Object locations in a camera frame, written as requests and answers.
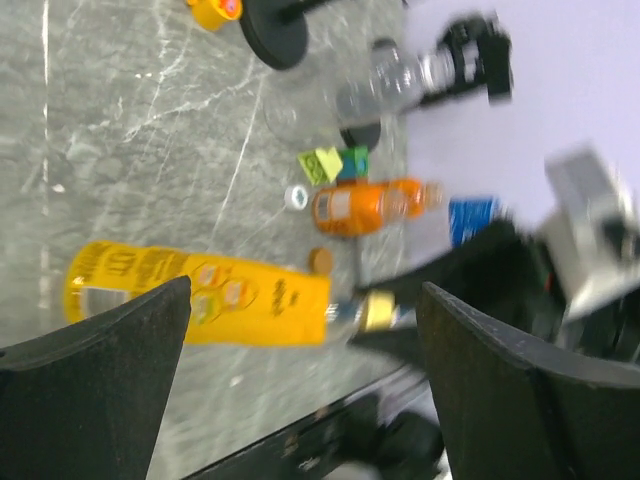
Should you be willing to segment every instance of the gray marble table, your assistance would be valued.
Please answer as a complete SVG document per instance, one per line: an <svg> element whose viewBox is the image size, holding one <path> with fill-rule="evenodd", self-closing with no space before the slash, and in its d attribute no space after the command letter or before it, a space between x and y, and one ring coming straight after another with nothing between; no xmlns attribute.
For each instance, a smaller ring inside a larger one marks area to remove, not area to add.
<svg viewBox="0 0 640 480"><path fill-rule="evenodd" d="M304 268L329 247L334 286L353 248L283 211L304 182L295 150L262 116L275 73L237 24L199 28L181 0L4 0L0 13L0 347L63 326L74 253L106 238ZM401 34L399 1L341 0L309 17L311 50ZM374 178L404 173L406 141L384 125ZM374 277L402 268L401 226L364 241ZM185 347L149 478L177 479L379 377L386 360L321 349Z"/></svg>

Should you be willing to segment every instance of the clear plastic bottle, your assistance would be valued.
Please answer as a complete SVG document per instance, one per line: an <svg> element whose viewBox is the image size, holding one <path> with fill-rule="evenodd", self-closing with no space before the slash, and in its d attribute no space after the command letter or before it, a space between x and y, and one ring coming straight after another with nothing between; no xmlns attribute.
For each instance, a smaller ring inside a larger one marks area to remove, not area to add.
<svg viewBox="0 0 640 480"><path fill-rule="evenodd" d="M455 79L448 50L419 56L390 45L374 50L365 63L340 69L336 62L317 58L294 78L272 77L264 95L270 130L281 140L304 143L400 113Z"/></svg>
<svg viewBox="0 0 640 480"><path fill-rule="evenodd" d="M358 332L392 330L415 324L415 310L395 305L391 293L374 291L329 305L327 343L347 342Z"/></svg>

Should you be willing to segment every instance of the yellow bottle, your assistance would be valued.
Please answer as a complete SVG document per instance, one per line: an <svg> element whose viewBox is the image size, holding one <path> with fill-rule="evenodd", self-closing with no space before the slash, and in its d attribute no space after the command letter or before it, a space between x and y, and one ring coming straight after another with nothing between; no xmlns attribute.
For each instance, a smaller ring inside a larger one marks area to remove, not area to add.
<svg viewBox="0 0 640 480"><path fill-rule="evenodd" d="M185 343L318 345L326 339L330 280L259 262L108 241L86 245L66 277L71 323L114 308L180 275L191 278Z"/></svg>

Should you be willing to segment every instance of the blue box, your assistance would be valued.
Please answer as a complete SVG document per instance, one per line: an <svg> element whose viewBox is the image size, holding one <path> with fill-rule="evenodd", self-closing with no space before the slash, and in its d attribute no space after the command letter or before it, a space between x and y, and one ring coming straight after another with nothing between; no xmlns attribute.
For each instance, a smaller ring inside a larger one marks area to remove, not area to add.
<svg viewBox="0 0 640 480"><path fill-rule="evenodd" d="M500 215L500 201L494 197L451 199L449 232L451 245L462 245Z"/></svg>

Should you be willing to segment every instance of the yellow object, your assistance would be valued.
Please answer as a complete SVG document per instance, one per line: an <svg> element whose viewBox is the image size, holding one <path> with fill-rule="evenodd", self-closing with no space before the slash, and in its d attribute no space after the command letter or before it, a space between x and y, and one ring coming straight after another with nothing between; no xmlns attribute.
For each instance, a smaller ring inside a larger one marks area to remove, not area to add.
<svg viewBox="0 0 640 480"><path fill-rule="evenodd" d="M78 322L181 275L191 278L185 343L304 346L325 341L328 277L165 247L86 245L67 273L65 314L69 322Z"/></svg>
<svg viewBox="0 0 640 480"><path fill-rule="evenodd" d="M187 4L196 22L207 30L217 30L242 16L241 0L187 0Z"/></svg>
<svg viewBox="0 0 640 480"><path fill-rule="evenodd" d="M322 165L324 173L327 174L329 182L333 182L343 167L342 157L340 157L338 150L336 148L329 150L318 148L316 149L316 156L318 157L320 165Z"/></svg>
<svg viewBox="0 0 640 480"><path fill-rule="evenodd" d="M370 292L367 296L360 329L369 332L371 330L387 330L391 328L395 307L396 302L393 293Z"/></svg>
<svg viewBox="0 0 640 480"><path fill-rule="evenodd" d="M298 161L314 187L333 182L343 167L342 158L335 148L302 152Z"/></svg>

